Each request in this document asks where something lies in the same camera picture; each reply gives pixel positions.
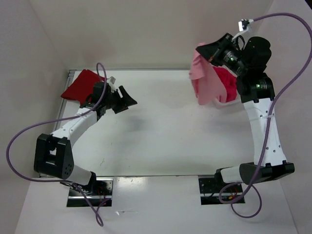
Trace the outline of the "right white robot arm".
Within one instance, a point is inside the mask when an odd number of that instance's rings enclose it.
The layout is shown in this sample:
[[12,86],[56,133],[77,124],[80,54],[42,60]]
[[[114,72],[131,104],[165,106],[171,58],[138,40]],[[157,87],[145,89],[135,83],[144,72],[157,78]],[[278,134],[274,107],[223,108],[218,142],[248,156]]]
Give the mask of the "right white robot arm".
[[261,183],[277,180],[294,172],[294,164],[283,153],[271,107],[275,100],[272,80],[266,75],[271,44],[252,37],[244,48],[230,34],[216,42],[198,46],[196,51],[213,66],[225,66],[236,75],[236,89],[251,125],[254,157],[252,162],[216,171],[221,182]]

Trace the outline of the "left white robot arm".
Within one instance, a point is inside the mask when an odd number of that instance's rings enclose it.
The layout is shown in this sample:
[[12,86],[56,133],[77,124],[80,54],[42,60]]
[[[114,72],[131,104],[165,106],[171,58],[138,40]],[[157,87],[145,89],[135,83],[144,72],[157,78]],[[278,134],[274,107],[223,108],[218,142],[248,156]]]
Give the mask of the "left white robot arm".
[[87,96],[74,119],[51,134],[41,134],[37,138],[34,170],[64,180],[67,184],[75,183],[89,194],[102,187],[94,172],[74,163],[72,147],[107,110],[118,114],[136,104],[137,101],[123,86],[116,88],[112,83],[95,83],[93,92]]

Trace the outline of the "light pink t-shirt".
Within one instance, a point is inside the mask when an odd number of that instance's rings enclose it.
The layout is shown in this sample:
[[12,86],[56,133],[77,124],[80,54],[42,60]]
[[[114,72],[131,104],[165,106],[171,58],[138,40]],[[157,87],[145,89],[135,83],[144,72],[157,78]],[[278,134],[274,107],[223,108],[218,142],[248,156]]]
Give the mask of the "light pink t-shirt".
[[199,105],[206,105],[217,99],[221,103],[227,101],[227,91],[221,81],[224,68],[214,67],[194,50],[189,78]]

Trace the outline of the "dark red t-shirt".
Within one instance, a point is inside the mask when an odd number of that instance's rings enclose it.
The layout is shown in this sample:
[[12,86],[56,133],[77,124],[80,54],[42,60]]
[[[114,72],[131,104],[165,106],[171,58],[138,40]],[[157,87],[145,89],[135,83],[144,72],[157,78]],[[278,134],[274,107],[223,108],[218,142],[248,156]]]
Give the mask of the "dark red t-shirt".
[[65,100],[77,101],[82,105],[92,93],[93,86],[99,82],[99,76],[91,70],[82,70],[73,83],[61,94]]

